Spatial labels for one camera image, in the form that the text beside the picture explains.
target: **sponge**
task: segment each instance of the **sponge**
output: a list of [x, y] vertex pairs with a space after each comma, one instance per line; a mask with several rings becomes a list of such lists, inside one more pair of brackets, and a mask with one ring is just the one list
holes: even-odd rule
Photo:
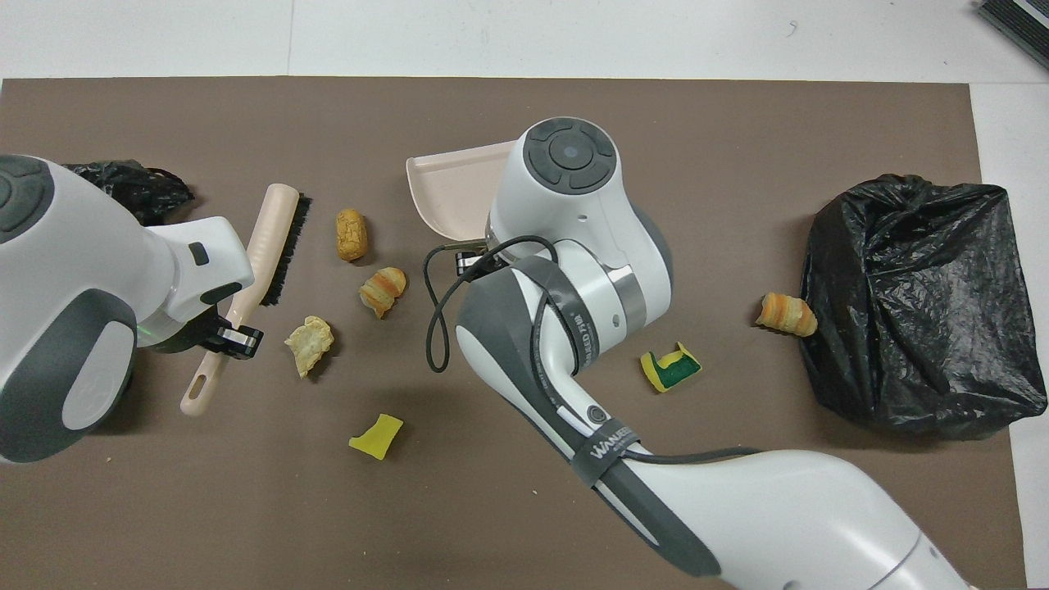
[[349, 446], [382, 461], [386, 458], [386, 451], [402, 425], [404, 425], [404, 421], [386, 414], [380, 414], [379, 420], [376, 421], [374, 426], [368, 428], [368, 431], [360, 437], [349, 439]]
[[700, 362], [681, 342], [678, 342], [677, 351], [664, 355], [659, 360], [656, 360], [656, 356], [651, 353], [642, 356], [641, 368], [656, 391], [661, 394], [703, 371]]

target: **snack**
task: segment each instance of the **snack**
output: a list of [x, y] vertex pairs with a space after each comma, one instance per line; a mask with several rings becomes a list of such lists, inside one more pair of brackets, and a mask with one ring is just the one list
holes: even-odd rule
[[769, 293], [762, 299], [762, 315], [755, 322], [802, 338], [815, 334], [817, 323], [808, 303], [779, 293]]
[[376, 312], [376, 317], [383, 319], [393, 307], [395, 299], [404, 293], [408, 279], [404, 276], [404, 271], [393, 267], [386, 267], [369, 278], [358, 293], [361, 294], [361, 301]]
[[368, 231], [364, 216], [356, 209], [343, 209], [335, 217], [336, 250], [347, 262], [368, 252]]
[[317, 316], [306, 316], [305, 323], [292, 332], [284, 343], [295, 355], [295, 367], [299, 370], [300, 379], [304, 379], [324, 353], [331, 349], [333, 342], [331, 326]]

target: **table surface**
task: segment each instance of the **table surface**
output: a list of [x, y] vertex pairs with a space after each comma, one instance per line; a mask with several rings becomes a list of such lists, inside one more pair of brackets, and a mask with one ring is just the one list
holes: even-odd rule
[[[480, 76], [970, 84], [983, 180], [1006, 187], [1043, 358], [1049, 72], [964, 0], [372, 3], [0, 0], [0, 79]], [[1049, 419], [1011, 428], [1029, 586], [1049, 586]]]

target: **brush handle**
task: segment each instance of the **brush handle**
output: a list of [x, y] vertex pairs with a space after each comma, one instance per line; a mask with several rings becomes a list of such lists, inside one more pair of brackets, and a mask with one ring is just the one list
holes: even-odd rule
[[[259, 216], [255, 220], [255, 229], [248, 241], [248, 259], [252, 264], [255, 282], [233, 296], [226, 314], [226, 319], [233, 328], [240, 328], [248, 321], [270, 289], [298, 204], [299, 191], [287, 185], [274, 184], [266, 189]], [[205, 413], [211, 399], [215, 397], [219, 376], [228, 359], [226, 355], [217, 353], [205, 354], [179, 404], [183, 414], [200, 416]]]

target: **brush bristles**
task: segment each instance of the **brush bristles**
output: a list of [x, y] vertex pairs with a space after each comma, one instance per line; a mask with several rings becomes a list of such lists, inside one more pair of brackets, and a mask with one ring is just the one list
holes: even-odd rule
[[284, 248], [280, 252], [280, 259], [273, 273], [273, 280], [270, 281], [270, 289], [259, 301], [260, 305], [276, 305], [280, 301], [280, 294], [284, 290], [284, 279], [287, 277], [287, 267], [292, 264], [295, 245], [298, 244], [299, 236], [302, 234], [302, 226], [306, 223], [306, 214], [309, 212], [312, 203], [312, 198], [299, 193], [299, 202], [295, 205], [295, 214], [292, 215], [292, 225], [287, 229]]

